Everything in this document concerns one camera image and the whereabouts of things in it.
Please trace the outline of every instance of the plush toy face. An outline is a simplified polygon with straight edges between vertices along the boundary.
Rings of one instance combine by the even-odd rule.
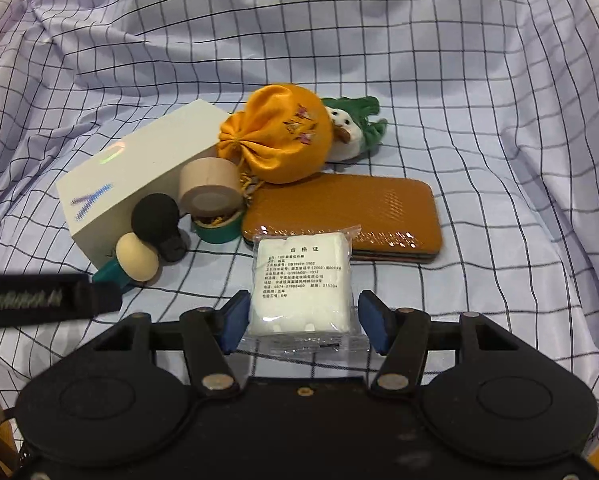
[[[326,158],[329,162],[341,162],[349,158],[355,158],[361,153],[364,135],[361,128],[353,121],[348,112],[336,108],[326,107],[333,126],[333,146]]]

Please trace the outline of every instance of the clear plastic packaging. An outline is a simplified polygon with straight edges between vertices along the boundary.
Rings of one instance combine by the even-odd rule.
[[[254,237],[248,336],[294,352],[337,347],[356,333],[349,259],[359,231]]]

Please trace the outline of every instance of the yellow fabric bag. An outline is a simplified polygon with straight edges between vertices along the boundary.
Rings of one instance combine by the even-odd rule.
[[[320,98],[292,84],[260,88],[220,130],[218,155],[246,164],[272,184],[317,173],[333,144],[333,125]]]

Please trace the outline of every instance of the brown wallet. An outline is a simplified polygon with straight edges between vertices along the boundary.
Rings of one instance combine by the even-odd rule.
[[[428,184],[408,178],[318,173],[292,184],[263,184],[244,216],[256,235],[307,235],[361,226],[356,260],[430,262],[441,249],[435,199]]]

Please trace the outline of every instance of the plaid tablecloth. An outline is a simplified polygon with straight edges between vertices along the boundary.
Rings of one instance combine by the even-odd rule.
[[[0,0],[0,272],[93,273],[56,180],[195,98],[232,112],[269,82],[377,96],[389,123],[379,150],[327,171],[433,188],[440,256],[355,263],[355,295],[370,288],[436,320],[487,314],[599,401],[599,0]],[[174,320],[221,306],[251,288],[251,267],[243,242],[192,235],[185,259],[127,294],[118,315],[0,330],[3,402],[130,312]],[[160,362],[183,375],[181,356]],[[379,358],[255,348],[232,363],[371,376]],[[426,378],[451,365],[432,354]]]

